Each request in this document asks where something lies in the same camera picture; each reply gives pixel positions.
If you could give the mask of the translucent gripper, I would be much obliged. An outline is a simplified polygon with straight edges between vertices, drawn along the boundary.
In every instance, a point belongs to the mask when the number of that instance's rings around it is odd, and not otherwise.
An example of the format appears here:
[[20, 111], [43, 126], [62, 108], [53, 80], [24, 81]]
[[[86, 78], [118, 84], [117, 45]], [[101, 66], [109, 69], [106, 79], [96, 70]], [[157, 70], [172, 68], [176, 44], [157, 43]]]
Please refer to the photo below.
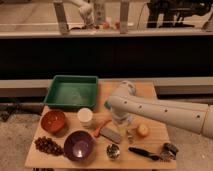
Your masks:
[[124, 116], [112, 115], [113, 123], [117, 126], [120, 134], [125, 134], [128, 126], [132, 122], [132, 116], [130, 114], [125, 114]]

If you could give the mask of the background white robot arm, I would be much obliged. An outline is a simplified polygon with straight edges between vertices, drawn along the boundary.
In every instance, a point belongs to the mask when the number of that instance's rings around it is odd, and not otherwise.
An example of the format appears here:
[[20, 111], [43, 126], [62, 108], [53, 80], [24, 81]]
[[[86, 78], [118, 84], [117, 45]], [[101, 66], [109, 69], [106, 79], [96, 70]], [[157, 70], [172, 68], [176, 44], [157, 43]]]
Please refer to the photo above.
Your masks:
[[92, 15], [93, 12], [92, 6], [88, 2], [85, 2], [84, 0], [68, 0], [68, 1], [78, 8], [79, 14], [83, 19], [85, 26], [88, 29], [92, 29], [95, 26]]

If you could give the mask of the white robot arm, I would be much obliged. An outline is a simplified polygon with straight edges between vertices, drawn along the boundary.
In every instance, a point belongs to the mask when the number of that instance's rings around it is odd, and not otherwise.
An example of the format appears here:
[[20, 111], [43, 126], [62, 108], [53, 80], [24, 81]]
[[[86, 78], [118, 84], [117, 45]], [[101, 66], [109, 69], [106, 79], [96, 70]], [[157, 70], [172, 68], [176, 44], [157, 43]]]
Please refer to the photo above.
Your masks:
[[123, 81], [107, 103], [117, 118], [132, 113], [213, 139], [213, 105], [138, 97], [130, 81]]

